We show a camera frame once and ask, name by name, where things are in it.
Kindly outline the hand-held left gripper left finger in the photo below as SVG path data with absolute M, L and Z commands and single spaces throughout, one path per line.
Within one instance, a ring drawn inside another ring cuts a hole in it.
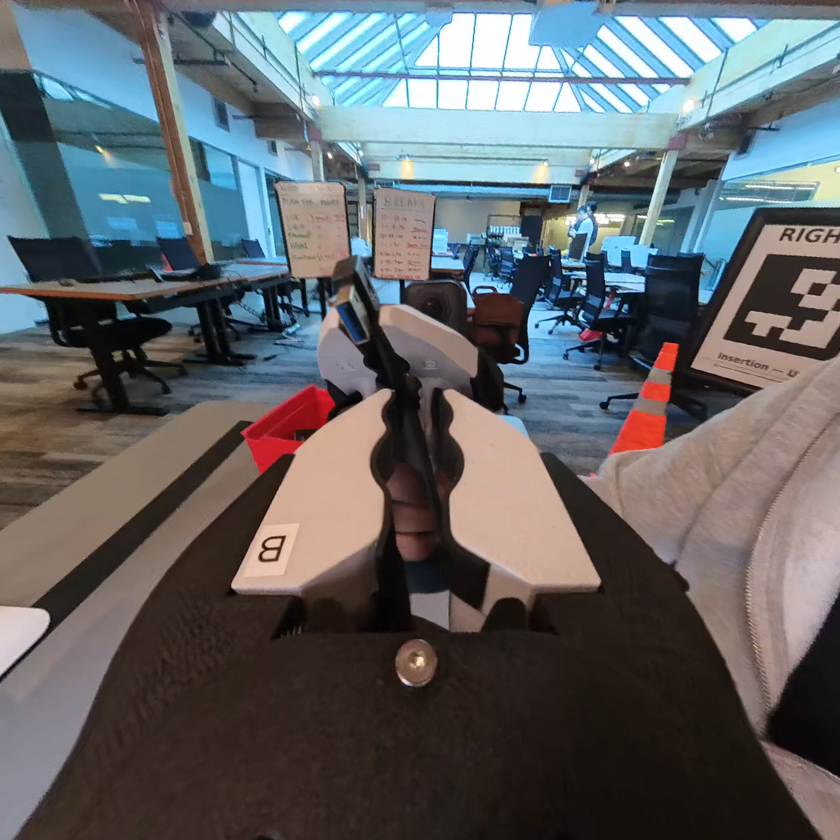
M 391 436 L 382 389 L 327 422 L 291 459 L 231 583 L 237 595 L 376 597 L 389 518 L 375 457 Z

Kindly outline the black white marker sign board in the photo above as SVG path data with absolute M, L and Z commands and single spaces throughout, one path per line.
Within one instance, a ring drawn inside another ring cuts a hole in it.
M 742 396 L 787 382 L 839 350 L 839 211 L 752 211 L 681 349 L 686 373 Z

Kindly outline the handwritten plan whiteboard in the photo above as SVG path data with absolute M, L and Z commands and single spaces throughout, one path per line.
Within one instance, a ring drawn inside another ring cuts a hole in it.
M 351 252 L 345 186 L 341 182 L 279 180 L 274 190 L 290 278 L 301 284 L 305 313 L 306 282 L 317 281 L 320 312 L 325 318 L 328 282 L 336 265 Z

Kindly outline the person's grey zip hoodie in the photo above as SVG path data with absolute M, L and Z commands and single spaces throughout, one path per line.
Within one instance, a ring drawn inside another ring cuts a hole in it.
M 626 518 L 689 582 L 764 751 L 821 838 L 838 838 L 838 439 L 795 458 L 678 440 Z

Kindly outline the handwritten schedule whiteboard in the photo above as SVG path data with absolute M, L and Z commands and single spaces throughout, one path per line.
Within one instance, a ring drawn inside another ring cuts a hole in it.
M 373 276 L 403 283 L 429 279 L 436 197 L 376 187 L 373 192 Z

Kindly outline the red plastic bin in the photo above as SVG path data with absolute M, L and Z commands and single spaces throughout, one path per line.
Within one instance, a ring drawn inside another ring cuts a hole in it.
M 334 401 L 325 389 L 309 385 L 272 408 L 242 431 L 260 474 L 284 455 L 293 455 L 329 420 Z

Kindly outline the black office chair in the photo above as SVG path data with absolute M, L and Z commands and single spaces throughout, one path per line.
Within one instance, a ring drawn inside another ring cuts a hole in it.
M 627 357 L 633 368 L 650 372 L 666 343 L 678 346 L 671 374 L 669 402 L 699 422 L 708 417 L 707 405 L 689 392 L 701 387 L 689 373 L 690 351 L 700 313 L 702 254 L 651 255 L 644 272 L 644 293 L 637 311 Z
M 157 237 L 156 242 L 166 264 L 173 271 L 195 271 L 201 262 L 187 238 Z
M 570 352 L 592 350 L 596 354 L 594 371 L 602 369 L 605 350 L 623 354 L 627 335 L 634 326 L 634 318 L 621 308 L 613 308 L 606 287 L 606 258 L 604 255 L 588 255 L 584 260 L 585 295 L 577 313 L 576 325 L 581 328 L 580 343 L 567 349 L 563 358 L 567 361 Z
M 520 334 L 526 335 L 529 314 L 546 281 L 552 279 L 552 258 L 549 255 L 525 255 L 513 272 L 511 280 L 512 296 L 522 306 Z
M 32 282 L 89 282 L 103 278 L 101 265 L 92 249 L 79 237 L 8 237 L 8 241 Z M 178 370 L 183 375 L 186 368 L 182 364 L 150 360 L 144 345 L 167 335 L 172 330 L 171 324 L 161 318 L 138 315 L 119 318 L 115 302 L 93 301 L 90 306 L 105 347 L 116 362 L 118 375 L 126 373 L 131 379 L 145 377 L 157 383 L 163 394 L 169 395 L 171 387 L 164 378 L 152 372 L 153 368 Z M 45 301 L 45 309 L 49 334 L 55 344 L 70 349 L 89 349 L 82 321 L 69 304 Z

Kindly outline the brown office chair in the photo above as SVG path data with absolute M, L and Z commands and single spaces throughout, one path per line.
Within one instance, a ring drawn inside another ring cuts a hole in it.
M 528 314 L 522 301 L 492 286 L 471 292 L 473 343 L 497 364 L 529 361 Z

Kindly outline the white sign stand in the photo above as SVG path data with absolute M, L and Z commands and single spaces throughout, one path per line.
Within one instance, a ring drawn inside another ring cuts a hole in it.
M 46 635 L 50 617 L 39 607 L 1 606 L 1 677 Z

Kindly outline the person's right hand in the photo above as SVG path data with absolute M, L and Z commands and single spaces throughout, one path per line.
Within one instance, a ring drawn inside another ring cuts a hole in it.
M 438 520 L 418 471 L 397 463 L 386 488 L 391 500 L 395 545 L 407 563 L 430 559 L 439 540 Z

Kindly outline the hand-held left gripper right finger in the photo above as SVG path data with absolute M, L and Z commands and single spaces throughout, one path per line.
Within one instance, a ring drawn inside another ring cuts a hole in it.
M 514 599 L 529 612 L 540 595 L 592 594 L 601 576 L 549 469 L 522 421 L 497 415 L 453 389 L 438 393 L 438 475 L 448 623 L 479 631 L 492 608 Z

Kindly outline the orange traffic cone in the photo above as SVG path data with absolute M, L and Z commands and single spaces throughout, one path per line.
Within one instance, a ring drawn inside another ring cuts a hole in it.
M 666 414 L 679 353 L 677 343 L 664 343 L 622 425 L 609 456 L 660 447 L 665 441 Z

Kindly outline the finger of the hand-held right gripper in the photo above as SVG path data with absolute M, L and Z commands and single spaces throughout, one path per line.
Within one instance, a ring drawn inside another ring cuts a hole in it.
M 355 344 L 333 308 L 328 311 L 318 334 L 317 360 L 321 378 L 334 391 L 346 396 L 359 393 L 365 399 L 378 391 L 393 390 L 376 345 Z
M 442 390 L 474 396 L 478 351 L 463 335 L 403 304 L 380 309 L 380 328 L 414 377 Z

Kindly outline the wooden support post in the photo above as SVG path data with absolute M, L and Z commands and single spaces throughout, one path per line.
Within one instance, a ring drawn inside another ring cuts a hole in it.
M 215 259 L 214 251 L 182 109 L 168 17 L 159 2 L 131 1 L 128 5 L 143 53 L 185 236 L 199 261 L 211 263 Z

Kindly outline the wooden desk with black legs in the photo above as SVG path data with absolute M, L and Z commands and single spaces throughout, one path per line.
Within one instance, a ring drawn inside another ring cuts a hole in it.
M 284 259 L 214 262 L 200 266 L 194 275 L 201 281 L 227 279 L 233 285 L 235 290 L 227 296 L 253 318 L 251 322 L 236 319 L 230 313 L 233 304 L 223 304 L 226 325 L 237 339 L 239 328 L 248 333 L 295 335 L 301 326 L 297 313 L 310 315 L 306 283 L 291 276 Z
M 278 275 L 262 272 L 248 276 L 242 269 L 236 266 L 215 280 L 203 281 L 49 280 L 2 286 L 2 295 L 44 303 L 54 342 L 59 347 L 89 352 L 99 384 L 86 401 L 77 405 L 80 413 L 162 417 L 168 414 L 168 408 L 132 402 L 122 378 L 123 375 L 144 376 L 160 385 L 164 394 L 170 394 L 171 387 L 154 373 L 154 368 L 186 372 L 184 363 L 162 363 L 146 355 L 144 345 L 171 330 L 171 327 L 163 329 L 163 320 L 154 318 L 155 313 L 187 307 L 198 310 L 204 356 L 197 356 L 191 363 L 238 367 L 252 361 L 252 354 L 231 351 L 220 301 L 236 291 L 253 291 L 256 283 L 276 279 Z

